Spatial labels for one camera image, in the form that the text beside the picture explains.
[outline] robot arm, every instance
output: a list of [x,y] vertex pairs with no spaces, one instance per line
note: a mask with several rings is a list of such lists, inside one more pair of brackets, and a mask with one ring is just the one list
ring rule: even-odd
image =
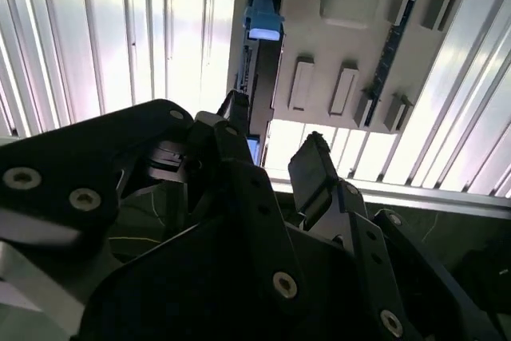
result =
[[[236,106],[193,120],[151,101],[1,147],[2,283],[76,340],[501,339],[316,133],[290,163],[303,223],[285,223]],[[119,201],[163,180],[187,185],[185,228],[121,265]]]

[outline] black plastic part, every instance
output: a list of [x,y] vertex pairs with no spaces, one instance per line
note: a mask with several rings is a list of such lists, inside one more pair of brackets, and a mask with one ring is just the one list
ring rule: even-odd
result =
[[394,339],[380,319],[383,310],[399,319],[405,339],[422,339],[405,313],[382,231],[367,219],[362,194],[353,185],[339,181],[331,191],[330,207],[311,232],[340,241],[353,257],[357,284],[370,321],[378,329],[378,339]]
[[226,119],[241,134],[247,136],[248,107],[248,95],[232,89],[216,114]]
[[306,216],[305,229],[310,228],[329,205],[325,198],[327,190],[338,180],[323,136],[311,133],[287,168],[295,192],[296,209]]
[[[29,190],[0,184],[0,238],[74,257],[95,252],[137,162],[160,140],[184,141],[191,123],[180,106],[157,100],[1,147],[0,174],[27,167],[42,182]],[[148,186],[131,181],[133,190]],[[97,192],[99,207],[76,210],[69,195],[77,188]]]
[[[393,222],[390,215],[399,218],[401,224]],[[439,330],[438,339],[502,340],[487,314],[479,310],[426,246],[415,239],[403,218],[395,212],[383,209],[378,212],[374,222],[394,245],[396,252],[404,260],[413,262],[414,274],[424,279],[422,284],[431,284],[433,295],[440,297],[433,310],[449,315],[440,318],[436,324]]]
[[91,299],[78,339],[375,339],[353,260],[331,242],[287,230],[314,298],[304,317],[282,316],[258,289],[243,233],[220,216],[112,274]]
[[263,165],[266,147],[266,136],[270,121],[273,120],[273,97],[279,75],[282,39],[278,42],[259,41],[257,63],[255,64],[254,81],[250,89],[250,136],[259,139],[257,165]]

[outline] black metal bracket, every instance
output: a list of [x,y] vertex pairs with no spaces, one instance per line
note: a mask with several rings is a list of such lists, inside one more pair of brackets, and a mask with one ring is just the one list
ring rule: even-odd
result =
[[360,191],[339,179],[323,137],[314,132],[289,164],[304,229],[340,243],[355,260],[368,315],[383,339],[422,339],[406,318],[382,231],[370,222]]
[[[75,258],[93,254],[119,196],[154,184],[153,148],[184,143],[191,124],[180,106],[157,100],[2,146],[0,238]],[[177,168],[182,155],[172,155]]]
[[451,337],[473,341],[500,340],[497,330],[459,286],[445,267],[428,251],[426,246],[415,239],[410,227],[396,212],[380,210],[374,222],[382,229],[388,240],[395,245],[406,260],[414,263],[417,273],[425,276],[434,284],[434,290],[440,291],[444,301],[451,306],[450,317],[441,328]]

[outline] white panel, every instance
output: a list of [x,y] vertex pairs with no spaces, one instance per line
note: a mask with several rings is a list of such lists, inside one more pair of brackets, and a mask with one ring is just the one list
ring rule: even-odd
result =
[[27,74],[25,58],[13,18],[18,20],[14,0],[0,0],[0,51],[2,54],[1,74],[2,86],[9,103],[9,109],[13,114],[14,123],[18,134],[28,137],[42,131],[41,119],[37,114],[36,105],[30,90],[30,81]]
[[490,157],[483,165],[481,171],[477,174],[473,183],[470,185],[470,193],[489,195],[495,186],[498,187],[500,184],[503,184],[502,182],[495,183],[495,180],[499,180],[499,178],[505,178],[511,170],[511,167],[508,167],[507,169],[502,168],[503,164],[511,165],[510,148],[511,125],[508,125],[504,135],[499,140],[495,149],[493,149]]
[[304,111],[307,107],[309,98],[309,89],[311,87],[312,74],[314,73],[314,63],[299,61],[296,64],[295,78],[293,79],[293,88],[291,90],[291,100],[289,108]]
[[84,0],[51,0],[57,41],[76,121],[100,114]]
[[136,104],[153,98],[149,48],[148,0],[127,0],[129,49],[132,56],[133,96]]
[[168,95],[194,116],[200,106],[204,0],[171,2],[173,34]]
[[302,140],[300,145],[307,139],[311,133],[316,131],[317,133],[321,133],[323,135],[323,139],[327,142],[328,146],[331,148],[332,141],[334,140],[335,128],[327,127],[326,125],[316,125],[316,124],[305,124],[305,128],[303,129]]
[[355,93],[358,81],[358,70],[343,68],[330,107],[330,114],[342,115]]
[[59,58],[60,47],[57,44],[56,28],[54,22],[53,6],[50,0],[32,0],[34,15],[37,21],[37,31],[40,41],[36,40],[39,65],[42,67],[42,76],[45,91],[57,108],[60,126],[68,125],[74,121],[73,111],[69,104],[69,90],[66,79],[61,71],[61,59]]
[[92,0],[105,112],[132,104],[123,0]]
[[298,151],[303,135],[303,124],[294,121],[274,120],[270,124],[266,169],[287,170],[289,161]]
[[395,139],[396,135],[370,133],[357,166],[355,179],[376,181]]
[[489,101],[481,118],[463,145],[447,173],[441,189],[461,191],[472,183],[480,165],[491,153],[511,120],[511,71],[502,78],[499,88]]
[[231,86],[227,75],[233,7],[234,0],[205,0],[200,110],[216,112]]
[[477,115],[477,110],[489,89],[496,86],[496,76],[511,50],[510,16],[511,0],[505,0],[463,79],[412,185],[419,186],[424,179],[423,186],[433,188],[439,182],[442,171],[447,166],[464,132],[469,128],[474,115]]
[[[35,2],[33,0],[14,1],[16,2],[16,7],[12,9],[12,16],[18,30],[20,49],[24,56],[26,80],[30,86],[30,91],[41,118],[42,129],[45,131],[56,129],[60,127],[60,122],[57,116],[57,106],[53,98],[38,28],[41,26],[43,33],[50,32],[47,28],[49,27],[48,15],[43,11],[42,14],[38,15],[38,19],[36,19],[34,3],[40,5],[41,0],[35,0]],[[63,96],[61,89],[57,89],[56,94],[59,97]],[[64,107],[61,112],[65,114],[65,106],[61,104],[61,107]]]
[[340,177],[348,177],[350,172],[354,170],[355,164],[358,159],[358,154],[362,150],[363,143],[366,139],[366,132],[351,130],[346,148],[343,152],[343,157],[337,168],[337,173]]
[[152,55],[153,98],[166,98],[164,0],[149,0],[149,30],[151,31],[150,53]]
[[425,83],[384,181],[405,184],[434,129],[472,47],[492,10],[488,0],[463,0]]
[[350,134],[349,129],[339,128],[335,132],[334,144],[330,147],[330,157],[334,163],[334,167],[337,169],[341,162],[341,156],[343,155],[344,148],[346,147],[348,135]]

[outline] bolt head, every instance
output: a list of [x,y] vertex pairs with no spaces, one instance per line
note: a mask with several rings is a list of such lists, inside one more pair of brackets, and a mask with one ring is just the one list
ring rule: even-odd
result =
[[395,225],[401,225],[402,222],[401,222],[401,219],[399,217],[397,217],[395,214],[391,213],[389,215],[389,218],[392,220],[392,222],[395,224]]
[[298,294],[295,280],[286,272],[276,272],[273,275],[273,287],[284,299],[293,299]]
[[88,212],[101,205],[101,196],[92,189],[78,188],[69,194],[69,202],[73,208]]
[[8,169],[2,179],[7,187],[24,191],[39,186],[42,181],[38,171],[27,167]]

